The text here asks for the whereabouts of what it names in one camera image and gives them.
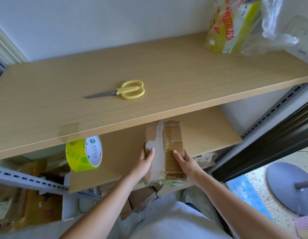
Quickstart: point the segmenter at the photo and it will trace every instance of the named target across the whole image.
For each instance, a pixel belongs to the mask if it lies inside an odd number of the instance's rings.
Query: yellow scissors handle
[[[139,86],[132,86],[132,87],[125,87],[128,84],[139,84]],[[134,92],[137,90],[141,90],[141,92],[139,94],[133,95],[133,96],[127,96],[126,93],[129,92]],[[117,95],[121,95],[124,99],[135,99],[138,98],[140,96],[142,96],[145,93],[144,87],[143,87],[143,82],[140,80],[130,80],[130,81],[126,81],[121,85],[121,88],[117,89],[116,94]]]

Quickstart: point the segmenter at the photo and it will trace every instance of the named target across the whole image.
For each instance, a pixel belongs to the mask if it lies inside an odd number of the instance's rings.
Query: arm
[[[107,238],[132,189],[150,169],[153,157],[154,148],[151,149],[147,158],[142,150],[136,167],[122,177],[109,193],[60,238]]]
[[[282,227],[251,207],[203,171],[185,151],[185,159],[178,152],[173,155],[184,173],[208,196],[227,224],[242,238],[291,239]]]

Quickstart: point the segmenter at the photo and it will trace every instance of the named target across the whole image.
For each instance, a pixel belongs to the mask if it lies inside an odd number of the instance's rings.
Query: scissors blade
[[[94,95],[90,95],[90,96],[85,96],[85,99],[92,99],[92,98],[97,98],[97,97],[103,97],[103,96],[112,96],[112,95],[116,95],[117,90],[113,90],[113,91],[107,91],[107,92],[102,92],[102,93],[97,93]]]

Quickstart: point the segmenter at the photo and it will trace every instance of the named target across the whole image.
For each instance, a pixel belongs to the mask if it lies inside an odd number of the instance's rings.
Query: blue mat
[[[226,184],[236,196],[238,196],[240,199],[247,202],[256,210],[274,221],[270,212],[266,208],[265,204],[262,202],[262,199],[260,198],[259,194],[257,193],[246,175],[241,175],[235,179],[232,179]]]

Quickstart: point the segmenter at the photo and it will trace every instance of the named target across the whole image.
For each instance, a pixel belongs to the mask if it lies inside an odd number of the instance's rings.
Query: scissors
[[[139,84],[138,86],[131,86],[131,87],[125,87],[128,84],[136,83]],[[139,94],[133,95],[133,96],[127,96],[126,93],[134,92],[137,90],[141,90]],[[143,82],[140,80],[130,80],[126,81],[121,85],[121,88],[117,88],[116,90],[113,91],[107,91],[107,92],[102,92],[102,93],[97,93],[91,96],[85,96],[85,99],[91,99],[91,98],[96,98],[96,97],[103,97],[103,96],[112,96],[112,95],[121,95],[124,99],[135,99],[144,94],[145,90],[143,87]]]

